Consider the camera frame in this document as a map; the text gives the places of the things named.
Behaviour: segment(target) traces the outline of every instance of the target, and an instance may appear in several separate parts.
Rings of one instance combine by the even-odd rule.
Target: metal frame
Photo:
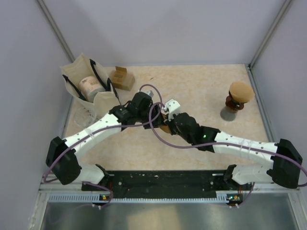
[[[57,24],[55,23],[52,15],[50,14],[45,2],[43,0],[36,0],[38,3],[42,13],[45,15],[48,23],[50,24],[50,27],[52,31],[54,32],[55,36],[57,37],[63,51],[67,55],[68,59],[73,62],[75,60],[75,57],[73,53],[71,52],[68,44],[66,43],[60,29],[58,28]],[[266,36],[264,37],[261,45],[259,46],[256,54],[254,55],[251,63],[249,65],[246,65],[246,71],[248,73],[248,77],[250,79],[251,85],[255,91],[256,94],[256,100],[259,106],[259,111],[261,114],[261,118],[263,120],[263,124],[268,136],[269,141],[276,141],[276,135],[272,129],[272,125],[270,122],[269,117],[267,116],[266,113],[266,108],[263,102],[263,99],[261,97],[257,79],[252,73],[252,67],[255,65],[257,60],[260,58],[261,54],[265,50],[266,46],[268,45],[270,39],[272,38],[274,32],[276,31],[278,25],[281,23],[282,19],[286,15],[287,11],[291,7],[293,3],[293,0],[285,0],[278,15],[276,16],[273,24],[271,25],[270,29],[268,30]],[[72,106],[73,100],[71,100],[71,104],[67,113],[67,119],[65,122],[65,126],[63,129],[63,136],[65,135],[66,132],[66,127],[69,121],[69,116],[71,112],[71,106]],[[293,208],[294,216],[296,218],[297,224],[299,226],[300,230],[307,230],[307,209],[306,205],[304,205],[303,202],[303,197],[301,194],[301,191],[299,189],[296,190],[288,190],[285,188],[282,188],[278,185],[275,184],[256,184],[254,187],[254,193],[287,193],[289,195],[289,200],[291,203],[291,206]],[[50,197],[50,194],[53,193],[66,193],[66,194],[75,194],[75,195],[80,195],[80,193],[84,193],[81,191],[81,184],[80,183],[71,183],[69,185],[63,186],[60,183],[52,183],[52,184],[42,184],[40,186],[40,190],[37,195],[37,200],[35,203],[35,208],[34,212],[32,214],[32,217],[30,219],[29,223],[29,230],[36,230],[40,229],[43,221],[43,217],[47,208],[47,203]],[[97,191],[97,192],[91,192],[92,194],[97,194],[100,193],[102,194],[103,192]],[[219,191],[218,194],[223,194],[225,191]]]
[[[253,68],[255,63],[257,62],[257,60],[260,58],[261,54],[263,53],[263,51],[265,50],[265,48],[267,47],[269,41],[271,40],[272,36],[274,35],[277,27],[279,26],[279,24],[281,23],[282,19],[284,18],[284,16],[287,14],[288,10],[290,9],[292,3],[294,0],[285,0],[282,7],[280,8],[276,18],[274,19],[272,25],[270,26],[267,34],[265,35],[262,43],[260,44],[259,48],[257,49],[253,59],[250,62],[250,67]]]

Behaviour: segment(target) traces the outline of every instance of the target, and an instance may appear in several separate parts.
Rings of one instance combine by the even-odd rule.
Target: white wall
[[[272,127],[289,139],[307,167],[307,1],[294,1],[254,67]],[[301,173],[301,182],[306,177]],[[307,189],[303,190],[307,200]]]
[[[50,140],[70,97],[68,64],[34,0],[0,1],[0,229],[27,228]]]
[[[73,54],[105,66],[249,63],[283,0],[45,0]]]

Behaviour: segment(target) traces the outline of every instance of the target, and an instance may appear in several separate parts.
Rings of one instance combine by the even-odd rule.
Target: brown box
[[[110,79],[113,86],[117,89],[130,91],[135,82],[135,78],[132,74],[127,73],[127,69],[119,66],[115,66],[116,70],[110,74]]]

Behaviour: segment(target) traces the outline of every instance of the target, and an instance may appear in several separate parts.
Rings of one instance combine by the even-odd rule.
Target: purple cable
[[[239,204],[239,205],[237,206],[237,208],[241,207],[244,203],[246,203],[246,201],[249,199],[249,197],[250,197],[250,195],[251,195],[251,192],[254,190],[254,186],[255,186],[255,182],[254,182],[253,185],[251,186],[248,195],[245,197],[245,199],[242,201],[242,203]]]
[[[106,188],[106,187],[103,187],[103,186],[101,186],[101,185],[98,185],[98,184],[93,184],[93,183],[91,183],[91,182],[83,182],[83,184],[88,184],[88,185],[95,186],[95,187],[98,187],[98,188],[101,188],[101,189],[104,189],[104,190],[108,191],[108,192],[110,193],[110,198],[109,198],[109,200],[108,200],[107,203],[105,203],[104,205],[101,206],[101,208],[106,207],[106,206],[108,206],[108,205],[110,204],[111,200],[113,199],[113,192],[112,192],[110,189],[108,189],[108,188]],[[70,210],[69,213],[65,214],[63,217],[59,218],[59,219],[56,220],[56,221],[52,221],[52,220],[51,220],[50,212],[49,212],[49,210],[47,210],[47,212],[49,212],[49,213],[48,213],[48,220],[49,220],[49,223],[52,224],[52,225],[58,224],[58,223],[60,223],[62,220],[64,220],[67,216],[71,215],[75,210],[77,210],[77,209],[79,209],[79,208],[81,208],[81,207],[92,206],[92,205],[93,205],[93,204],[82,204],[82,205],[79,205],[79,206],[73,208],[72,210]]]
[[[158,91],[158,89],[157,89],[155,86],[153,86],[153,85],[145,84],[145,85],[143,85],[143,86],[140,87],[140,90],[141,90],[143,87],[145,87],[145,86],[150,86],[150,87],[152,87],[154,90],[156,90],[156,92],[157,92],[157,94],[158,94],[158,96],[159,96],[159,98],[160,98],[159,104],[161,104],[162,106],[164,106],[163,103],[162,103],[162,96],[161,96],[160,92]],[[159,110],[158,114],[157,114],[153,119],[151,119],[151,123],[152,123],[155,119],[158,118],[158,116],[160,115],[161,111],[162,111],[162,107],[160,107],[160,110]],[[105,131],[105,130],[108,130],[108,129],[111,129],[111,128],[141,127],[141,126],[145,126],[145,125],[148,125],[148,124],[150,124],[150,122],[145,122],[145,123],[137,124],[137,125],[108,126],[108,127],[104,127],[104,128],[101,128],[101,129],[98,129],[98,130],[94,131],[94,132],[92,133],[92,135],[95,135],[96,133],[99,133],[99,132],[102,132],[102,131]],[[54,168],[54,166],[59,162],[59,160],[60,160],[69,150],[73,149],[74,147],[76,147],[77,145],[79,145],[80,143],[82,143],[83,141],[87,140],[89,137],[90,137],[90,135],[87,135],[87,136],[83,137],[82,139],[78,140],[77,142],[75,142],[74,144],[72,144],[71,146],[69,146],[67,149],[65,149],[65,150],[55,159],[55,161],[51,164],[51,166],[47,169],[47,172],[46,172],[45,175],[43,176],[43,181],[44,181],[44,183],[50,183],[50,182],[52,182],[52,181],[57,180],[57,178],[52,179],[52,180],[47,180],[47,177],[48,177],[48,175],[51,173],[51,171],[52,171],[52,169]]]
[[[162,141],[164,144],[170,146],[170,147],[173,147],[173,148],[177,148],[177,149],[193,149],[193,148],[198,148],[198,147],[204,147],[204,146],[211,146],[211,145],[227,145],[227,146],[234,146],[234,147],[238,147],[238,148],[243,148],[243,149],[246,149],[246,150],[251,150],[251,151],[256,151],[256,152],[262,152],[262,153],[266,153],[266,154],[270,154],[272,156],[276,156],[276,157],[281,157],[281,158],[284,158],[285,160],[291,162],[292,164],[295,164],[298,168],[300,168],[300,170],[303,171],[303,173],[307,176],[307,171],[306,169],[304,169],[303,166],[301,166],[299,163],[297,163],[296,161],[292,160],[291,158],[289,157],[286,157],[284,155],[281,155],[281,154],[278,154],[278,153],[274,153],[274,152],[270,152],[270,151],[266,151],[266,150],[263,150],[263,149],[256,149],[256,148],[249,148],[247,146],[241,146],[241,145],[238,145],[238,144],[233,144],[233,143],[228,143],[228,142],[212,142],[212,143],[204,143],[204,144],[198,144],[198,145],[189,145],[189,146],[178,146],[178,145],[173,145],[171,143],[168,143],[167,141],[163,140],[159,135],[158,133],[155,131],[154,127],[153,127],[153,124],[152,124],[152,112],[153,112],[153,109],[154,107],[159,104],[159,102],[157,103],[154,103],[152,105],[152,107],[150,108],[150,111],[149,111],[149,125],[153,131],[153,133],[155,134],[155,136],[160,140]],[[305,184],[299,184],[298,187],[305,187],[307,186],[307,182]]]

